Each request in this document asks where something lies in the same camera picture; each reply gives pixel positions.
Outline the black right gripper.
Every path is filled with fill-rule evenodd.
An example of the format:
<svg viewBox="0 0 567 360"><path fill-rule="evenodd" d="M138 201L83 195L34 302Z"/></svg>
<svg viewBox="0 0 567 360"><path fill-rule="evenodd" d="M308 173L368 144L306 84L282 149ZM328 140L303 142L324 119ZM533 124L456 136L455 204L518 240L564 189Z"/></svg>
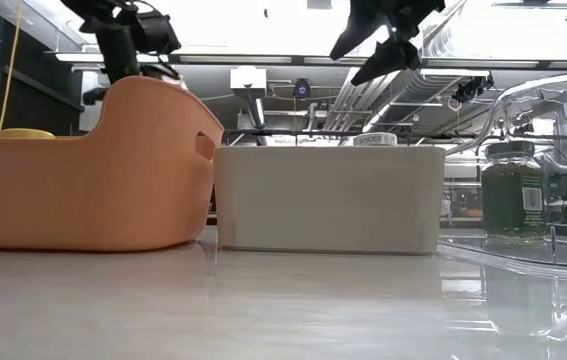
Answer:
<svg viewBox="0 0 567 360"><path fill-rule="evenodd" d="M445 8L445 0L350 0L346 27L338 36L330 58L344 57L385 26L402 40L378 43L374 54L352 77L351 84L359 86L395 71L416 70L421 66L419 50L403 40L418 35L421 22L432 12L440 13Z"/></svg>

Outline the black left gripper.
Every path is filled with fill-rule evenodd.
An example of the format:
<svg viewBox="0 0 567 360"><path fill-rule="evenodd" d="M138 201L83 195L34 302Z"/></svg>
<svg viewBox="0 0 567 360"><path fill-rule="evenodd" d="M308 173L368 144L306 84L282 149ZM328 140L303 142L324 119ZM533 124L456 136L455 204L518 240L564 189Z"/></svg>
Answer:
<svg viewBox="0 0 567 360"><path fill-rule="evenodd" d="M82 33L95 33L103 56L105 71L111 84L129 76L140 75L169 83L179 83L181 75L170 66L142 64L137 60L137 50L132 36L129 18L136 15L138 7L131 0L60 0L78 15L83 23Z"/></svg>

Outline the white lid spice jar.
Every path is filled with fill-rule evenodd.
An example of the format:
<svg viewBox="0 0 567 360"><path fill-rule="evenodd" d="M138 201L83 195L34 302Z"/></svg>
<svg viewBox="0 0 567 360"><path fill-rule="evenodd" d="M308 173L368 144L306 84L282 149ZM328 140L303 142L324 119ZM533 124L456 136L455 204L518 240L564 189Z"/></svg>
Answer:
<svg viewBox="0 0 567 360"><path fill-rule="evenodd" d="M397 143L397 136L387 132L363 133L352 140L353 146L396 146Z"/></svg>

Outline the yellow lid spice jar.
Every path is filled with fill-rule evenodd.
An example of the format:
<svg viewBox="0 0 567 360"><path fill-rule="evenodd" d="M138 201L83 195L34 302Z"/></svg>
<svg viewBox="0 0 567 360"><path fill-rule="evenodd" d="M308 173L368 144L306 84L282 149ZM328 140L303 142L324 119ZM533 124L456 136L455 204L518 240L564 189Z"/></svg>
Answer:
<svg viewBox="0 0 567 360"><path fill-rule="evenodd" d="M1 139L51 140L55 135L39 129L8 128L0 131Z"/></svg>

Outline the green lid spice jar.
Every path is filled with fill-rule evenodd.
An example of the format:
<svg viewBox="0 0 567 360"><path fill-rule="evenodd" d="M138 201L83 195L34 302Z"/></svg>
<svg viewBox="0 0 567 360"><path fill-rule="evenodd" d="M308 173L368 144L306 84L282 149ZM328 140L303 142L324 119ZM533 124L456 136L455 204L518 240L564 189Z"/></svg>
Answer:
<svg viewBox="0 0 567 360"><path fill-rule="evenodd" d="M483 224L491 238L542 238L546 232L544 173L535 145L517 140L486 147L481 190Z"/></svg>

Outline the long ceiling light fixture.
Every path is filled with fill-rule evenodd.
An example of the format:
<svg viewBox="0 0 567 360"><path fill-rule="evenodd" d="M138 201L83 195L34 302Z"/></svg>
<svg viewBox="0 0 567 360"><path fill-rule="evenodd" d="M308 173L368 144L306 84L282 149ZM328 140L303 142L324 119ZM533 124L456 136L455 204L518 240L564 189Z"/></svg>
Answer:
<svg viewBox="0 0 567 360"><path fill-rule="evenodd" d="M65 52L56 52L54 56L61 62L69 62L69 63L103 63L104 57L100 53L85 53L85 52L77 52L77 53L65 53ZM137 61L139 63L147 63L147 64L154 64L160 62L169 62L168 55L149 55L149 54L138 54L136 56Z"/></svg>

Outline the white ceiling box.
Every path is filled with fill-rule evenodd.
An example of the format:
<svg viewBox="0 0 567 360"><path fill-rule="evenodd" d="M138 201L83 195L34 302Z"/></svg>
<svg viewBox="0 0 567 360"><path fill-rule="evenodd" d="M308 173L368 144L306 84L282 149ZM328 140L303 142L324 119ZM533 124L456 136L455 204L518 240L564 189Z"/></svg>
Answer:
<svg viewBox="0 0 567 360"><path fill-rule="evenodd" d="M267 87L267 71L252 65L241 65L230 70L230 88L265 89Z"/></svg>

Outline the black room divider panel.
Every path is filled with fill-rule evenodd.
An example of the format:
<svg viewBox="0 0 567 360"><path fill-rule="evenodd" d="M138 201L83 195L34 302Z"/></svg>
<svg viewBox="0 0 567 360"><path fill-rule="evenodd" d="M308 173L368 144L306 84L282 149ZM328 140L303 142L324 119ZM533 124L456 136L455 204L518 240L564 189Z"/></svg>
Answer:
<svg viewBox="0 0 567 360"><path fill-rule="evenodd" d="M0 125L73 135L84 112L82 73L53 51L77 45L32 13L27 0L18 12L18 2L0 0Z"/></svg>

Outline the orange plastic bin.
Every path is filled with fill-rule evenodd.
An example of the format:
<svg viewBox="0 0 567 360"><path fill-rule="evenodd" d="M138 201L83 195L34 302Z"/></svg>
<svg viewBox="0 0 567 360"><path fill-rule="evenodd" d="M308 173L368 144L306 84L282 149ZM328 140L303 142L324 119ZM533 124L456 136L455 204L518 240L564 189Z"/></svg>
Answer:
<svg viewBox="0 0 567 360"><path fill-rule="evenodd" d="M0 136L0 249L146 251L203 231L224 129L191 92L142 76L88 134Z"/></svg>

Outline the white rectangular plastic bin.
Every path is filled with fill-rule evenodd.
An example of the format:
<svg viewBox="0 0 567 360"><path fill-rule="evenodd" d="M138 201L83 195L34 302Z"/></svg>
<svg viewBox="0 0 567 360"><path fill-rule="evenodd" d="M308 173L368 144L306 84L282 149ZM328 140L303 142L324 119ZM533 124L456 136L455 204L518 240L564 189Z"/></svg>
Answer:
<svg viewBox="0 0 567 360"><path fill-rule="evenodd" d="M232 250L431 255L444 149L222 147L219 242Z"/></svg>

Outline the clear plastic bin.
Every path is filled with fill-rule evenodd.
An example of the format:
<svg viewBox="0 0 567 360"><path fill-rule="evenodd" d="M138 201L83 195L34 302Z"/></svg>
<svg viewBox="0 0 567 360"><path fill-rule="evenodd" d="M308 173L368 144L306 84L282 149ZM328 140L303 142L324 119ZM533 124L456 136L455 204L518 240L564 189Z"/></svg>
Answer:
<svg viewBox="0 0 567 360"><path fill-rule="evenodd" d="M535 145L541 166L546 232L523 241L491 238L483 224L482 169L488 145L517 140ZM567 276L567 73L502 91L475 137L446 152L447 167L465 170L444 185L439 248L448 256L510 264L524 272Z"/></svg>

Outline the silver ceiling duct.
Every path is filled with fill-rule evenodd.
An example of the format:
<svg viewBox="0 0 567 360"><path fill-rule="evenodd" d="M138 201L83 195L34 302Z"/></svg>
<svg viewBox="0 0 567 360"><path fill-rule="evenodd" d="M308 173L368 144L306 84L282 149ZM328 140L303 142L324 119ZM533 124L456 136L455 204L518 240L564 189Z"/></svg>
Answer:
<svg viewBox="0 0 567 360"><path fill-rule="evenodd" d="M354 86L351 84L351 80L358 71L359 68L357 67L352 67L349 70L336 100L329 108L323 126L324 131L348 131L356 121L368 116L371 113L372 104L399 74L399 71L395 71Z"/></svg>

